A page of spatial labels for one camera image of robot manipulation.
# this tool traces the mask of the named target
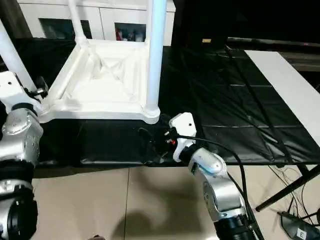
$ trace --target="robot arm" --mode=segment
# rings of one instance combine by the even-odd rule
[[[32,178],[43,129],[28,103],[13,106],[0,141],[0,240],[28,240],[37,229]]]
[[[169,122],[181,136],[196,136],[191,113],[177,115]],[[190,172],[202,183],[203,197],[220,240],[255,240],[248,223],[244,201],[236,185],[229,178],[225,161],[192,139],[169,139],[175,144],[173,159],[184,162]]]

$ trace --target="black cable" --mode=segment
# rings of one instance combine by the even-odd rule
[[[247,182],[246,182],[245,168],[244,168],[244,165],[243,165],[243,163],[241,162],[241,159],[239,158],[239,156],[238,156],[232,149],[224,146],[223,144],[221,144],[221,143],[219,143],[219,142],[211,141],[211,140],[204,139],[204,138],[200,138],[200,137],[178,135],[177,138],[180,138],[180,139],[191,139],[191,140],[196,140],[196,141],[202,141],[202,142],[210,143],[210,144],[219,146],[219,147],[227,150],[229,153],[231,153],[231,154],[234,156],[234,158],[236,159],[236,161],[238,162],[239,167],[240,167],[244,201],[247,202],[247,203],[249,203],[249,201],[248,201],[248,193],[247,193]]]
[[[239,185],[237,184],[237,182],[235,182],[232,177],[231,177],[231,180],[233,179],[234,184],[237,186],[240,194],[243,196],[245,208],[248,213],[248,219],[251,221],[251,223],[255,224],[255,227],[256,227],[258,235],[259,235],[259,239],[263,240],[264,238],[262,236],[262,232],[259,229],[258,222],[255,218],[254,213],[252,212],[252,208],[251,208],[249,200],[248,200],[246,173],[245,173],[245,168],[244,168],[243,163],[241,162],[240,157],[232,149],[228,148],[227,146],[225,146],[219,142],[211,141],[211,140],[200,138],[200,137],[194,137],[194,136],[177,135],[176,137],[180,138],[180,139],[190,139],[190,140],[202,141],[202,142],[206,142],[209,144],[213,144],[213,145],[216,145],[216,146],[219,146],[219,147],[225,149],[226,151],[228,151],[229,153],[231,153],[234,156],[234,158],[237,160],[239,167],[240,167],[241,180],[242,180],[242,190],[239,187]]]
[[[275,170],[273,170],[273,168],[271,167],[271,166],[269,166],[268,165],[268,168],[277,176],[277,178],[278,179],[280,179],[281,180],[281,182],[285,185],[285,186],[288,186],[287,184],[286,184],[286,182],[276,173],[276,171]],[[295,198],[295,196],[294,196],[294,194],[291,192],[291,195],[292,195],[292,197],[293,197],[293,199],[294,199],[294,202],[295,202],[295,206],[296,206],[296,214],[297,214],[297,216],[299,217],[299,211],[298,211],[298,202],[297,202],[297,199]]]
[[[228,172],[228,176],[229,178],[231,179],[231,181],[235,184],[236,188],[238,189],[238,191],[240,192],[241,196],[243,197],[244,196],[244,191],[242,191],[241,187],[239,186],[239,184],[237,183],[237,181],[231,176],[231,174]],[[249,207],[247,209],[247,212],[248,212],[248,215],[251,216],[253,222],[255,223],[255,230],[256,230],[256,235],[258,236],[258,238],[260,240],[264,240],[264,236],[261,232],[261,229],[258,225],[258,222],[257,222],[257,219],[256,219],[256,216],[254,214],[254,212],[252,211],[252,208]]]
[[[303,185],[302,187],[302,191],[301,191],[301,201],[302,201],[302,207],[303,207],[303,210],[305,211],[306,215],[309,215],[307,209],[306,209],[306,206],[305,206],[305,203],[304,203],[304,190],[305,190],[305,186],[306,184]],[[310,222],[312,223],[312,225],[314,225],[314,222],[312,221],[311,217],[309,217],[309,220]]]

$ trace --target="table leg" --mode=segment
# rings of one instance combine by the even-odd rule
[[[258,205],[255,210],[257,212],[260,212],[261,210],[265,209],[266,207],[269,207],[271,204],[274,204],[278,200],[282,199],[283,197],[287,196],[297,188],[301,187],[311,179],[315,178],[320,174],[320,165],[317,165],[310,171],[304,173],[301,177],[299,177],[297,180],[286,186],[284,189],[270,197],[268,200],[264,201],[260,205]]]

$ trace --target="beige floor tile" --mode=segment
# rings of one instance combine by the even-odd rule
[[[300,173],[295,172],[298,170],[295,166],[289,168],[293,170],[288,169],[285,173],[294,181]],[[229,166],[228,170],[241,185],[239,167]],[[245,172],[253,208],[284,187],[267,166],[247,166]],[[309,212],[320,206],[320,193],[315,192],[319,184],[320,176],[305,187],[304,201]],[[255,213],[266,240],[289,239],[280,226],[277,212],[286,211],[290,200],[291,197],[285,197]],[[300,215],[304,215],[301,206],[298,207]],[[128,240],[211,240],[215,237],[214,226],[202,199],[201,185],[187,168],[131,169],[126,215],[125,239]]]
[[[241,185],[241,174],[238,166],[229,166],[229,172],[238,183]],[[301,174],[296,166],[286,166],[281,168],[282,171],[285,171],[285,174],[288,176],[288,181],[291,183],[296,180]],[[277,176],[268,168],[268,166],[246,166],[246,182],[248,189],[248,197],[251,203],[252,208],[255,208],[257,205],[267,200],[269,197],[276,194],[278,191],[282,190],[285,186],[278,179]],[[317,186],[320,185],[320,176],[309,181],[305,186],[303,199],[307,211],[313,213],[320,207],[318,201],[320,197],[320,192],[317,190]],[[296,198],[301,202],[301,191],[302,187],[297,189]],[[255,216],[260,225],[261,231],[266,240],[277,239],[277,240],[288,240],[290,239],[281,228],[280,217],[277,215],[277,212],[286,211],[289,207],[292,196],[289,195],[276,203],[272,204],[268,208],[265,208],[261,212],[256,212]],[[298,202],[298,211],[301,216],[304,216],[302,206]]]
[[[215,239],[200,188],[186,168],[131,168],[125,239]]]
[[[35,179],[37,232],[32,240],[124,237],[128,169]]]

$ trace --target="black plastic sheet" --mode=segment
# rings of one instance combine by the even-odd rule
[[[50,86],[74,43],[33,39],[15,43],[32,78]],[[191,112],[198,136],[233,149],[245,165],[318,164],[320,148],[244,51],[194,51],[164,47],[160,82],[161,119],[55,119],[43,124],[40,167],[116,168],[178,166],[160,158],[139,136],[139,128],[163,133],[166,120]],[[208,146],[227,164],[225,150]]]

